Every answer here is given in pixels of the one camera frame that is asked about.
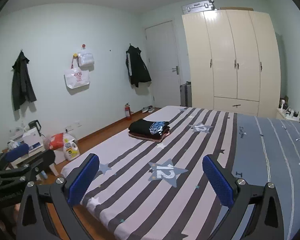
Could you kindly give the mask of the person's left hand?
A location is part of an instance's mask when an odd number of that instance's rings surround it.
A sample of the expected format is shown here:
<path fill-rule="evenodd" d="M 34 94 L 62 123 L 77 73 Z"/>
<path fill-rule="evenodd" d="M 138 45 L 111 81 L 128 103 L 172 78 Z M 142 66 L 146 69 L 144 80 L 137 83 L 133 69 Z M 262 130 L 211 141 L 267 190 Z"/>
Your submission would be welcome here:
<path fill-rule="evenodd" d="M 15 206 L 13 208 L 13 219 L 15 222 L 18 221 L 19 210 L 20 210 L 20 203 L 15 204 Z"/>

